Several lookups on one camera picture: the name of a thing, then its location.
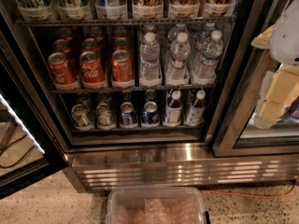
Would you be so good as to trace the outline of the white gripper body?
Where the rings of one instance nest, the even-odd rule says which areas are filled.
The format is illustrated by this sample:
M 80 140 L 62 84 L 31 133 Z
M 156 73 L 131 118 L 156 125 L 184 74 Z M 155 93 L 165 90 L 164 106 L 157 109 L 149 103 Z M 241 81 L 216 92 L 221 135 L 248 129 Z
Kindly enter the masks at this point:
M 279 63 L 299 64 L 299 0 L 293 0 L 276 21 L 270 53 Z

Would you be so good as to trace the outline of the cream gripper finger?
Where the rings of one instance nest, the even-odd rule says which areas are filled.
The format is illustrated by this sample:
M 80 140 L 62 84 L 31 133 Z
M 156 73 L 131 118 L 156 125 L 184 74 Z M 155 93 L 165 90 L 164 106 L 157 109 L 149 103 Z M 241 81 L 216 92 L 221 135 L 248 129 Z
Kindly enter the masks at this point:
M 270 39 L 274 30 L 274 25 L 271 25 L 258 36 L 256 36 L 252 41 L 251 45 L 257 49 L 269 49 Z
M 298 65 L 283 64 L 276 72 L 267 71 L 255 108 L 254 126 L 260 129 L 274 126 L 298 96 Z

